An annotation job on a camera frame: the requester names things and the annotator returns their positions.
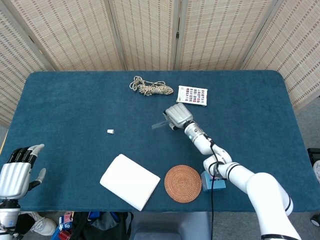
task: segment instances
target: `robot finger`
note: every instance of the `robot finger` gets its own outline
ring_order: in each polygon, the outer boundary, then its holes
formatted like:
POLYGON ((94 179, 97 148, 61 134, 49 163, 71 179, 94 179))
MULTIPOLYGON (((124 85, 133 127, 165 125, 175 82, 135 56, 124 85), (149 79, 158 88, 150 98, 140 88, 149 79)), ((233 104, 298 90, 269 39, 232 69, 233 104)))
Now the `robot finger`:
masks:
POLYGON ((15 162, 16 156, 17 156, 18 152, 19 152, 21 149, 22 149, 22 148, 20 147, 20 148, 14 150, 14 151, 11 153, 11 156, 10 156, 10 158, 9 158, 9 161, 7 162, 8 164, 15 162))
POLYGON ((22 159, 22 163, 26 163, 30 157, 30 154, 32 153, 32 151, 37 147, 38 145, 34 145, 34 146, 30 146, 28 148, 28 150, 25 152, 23 159, 22 159))
POLYGON ((32 189, 34 189, 36 186, 39 186, 43 182, 46 176, 46 171, 47 170, 45 168, 41 169, 41 171, 39 172, 39 176, 36 178, 36 180, 29 183, 28 191, 31 191, 32 189))
POLYGON ((15 157, 15 160, 14 160, 15 163, 19 163, 19 162, 22 161, 22 159, 24 158, 24 155, 27 152, 28 148, 29 147, 27 146, 27 147, 23 147, 23 148, 20 149, 20 151, 17 153, 17 155, 15 157))
POLYGON ((45 147, 44 144, 40 144, 40 145, 37 145, 33 150, 32 152, 30 153, 30 156, 27 160, 27 163, 30 163, 31 164, 31 168, 34 166, 34 163, 38 157, 38 153, 45 147))

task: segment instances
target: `bag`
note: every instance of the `bag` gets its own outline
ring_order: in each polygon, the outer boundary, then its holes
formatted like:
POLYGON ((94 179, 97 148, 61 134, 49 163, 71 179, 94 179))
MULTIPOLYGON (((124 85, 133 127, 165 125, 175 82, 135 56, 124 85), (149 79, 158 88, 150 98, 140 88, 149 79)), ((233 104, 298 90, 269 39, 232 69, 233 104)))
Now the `bag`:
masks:
POLYGON ((95 220, 95 224, 91 225, 88 223, 88 212, 75 212, 73 215, 72 235, 70 240, 128 240, 131 234, 131 222, 134 218, 133 214, 131 212, 129 213, 131 220, 128 225, 128 230, 126 228, 128 212, 113 212, 113 214, 116 214, 115 217, 117 217, 115 224, 111 223, 114 219, 107 220, 109 216, 106 216, 105 214, 109 214, 112 218, 112 215, 109 212, 106 212, 95 220), (103 222, 111 228, 95 227, 102 226, 103 222))

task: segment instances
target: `blue box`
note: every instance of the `blue box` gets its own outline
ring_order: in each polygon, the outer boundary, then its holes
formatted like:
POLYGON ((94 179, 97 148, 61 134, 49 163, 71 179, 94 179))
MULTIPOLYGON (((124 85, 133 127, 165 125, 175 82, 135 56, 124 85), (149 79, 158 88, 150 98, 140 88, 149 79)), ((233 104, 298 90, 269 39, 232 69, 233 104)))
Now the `blue box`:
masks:
MULTIPOLYGON (((212 176, 207 172, 207 171, 203 171, 203 173, 201 173, 201 181, 202 181, 202 190, 204 192, 208 192, 211 191, 211 184, 212 184, 212 176)), ((225 189, 226 188, 226 182, 225 180, 215 177, 214 178, 214 183, 213 183, 213 190, 221 190, 221 189, 225 189)))
POLYGON ((72 214, 65 214, 61 217, 59 217, 59 229, 62 230, 68 230, 72 227, 72 214))

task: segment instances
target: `small white object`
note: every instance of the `small white object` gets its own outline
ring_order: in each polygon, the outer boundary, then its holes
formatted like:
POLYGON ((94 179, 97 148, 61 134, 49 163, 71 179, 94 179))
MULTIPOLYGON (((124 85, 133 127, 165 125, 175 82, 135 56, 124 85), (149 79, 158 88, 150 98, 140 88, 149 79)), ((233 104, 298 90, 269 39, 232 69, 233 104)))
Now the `small white object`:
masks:
POLYGON ((100 184, 141 211, 160 178, 123 154, 103 174, 100 184))
POLYGON ((208 89, 193 86, 179 86, 177 103, 207 106, 208 89))

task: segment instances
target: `woven screen panel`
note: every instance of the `woven screen panel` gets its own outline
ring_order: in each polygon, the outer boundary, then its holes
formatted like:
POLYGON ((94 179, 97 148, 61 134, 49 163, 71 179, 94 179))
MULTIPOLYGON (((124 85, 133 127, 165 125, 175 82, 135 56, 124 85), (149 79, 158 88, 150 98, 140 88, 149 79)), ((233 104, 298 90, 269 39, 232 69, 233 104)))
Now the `woven screen panel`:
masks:
POLYGON ((129 70, 171 70, 174 0, 112 0, 129 70))
POLYGON ((103 0, 11 0, 59 70, 122 70, 103 0))
POLYGON ((10 125, 28 75, 46 70, 0 10, 0 122, 10 125))
POLYGON ((285 0, 244 68, 280 72, 295 108, 320 90, 320 1, 285 0))
POLYGON ((181 70, 239 67, 272 0, 189 0, 181 70))

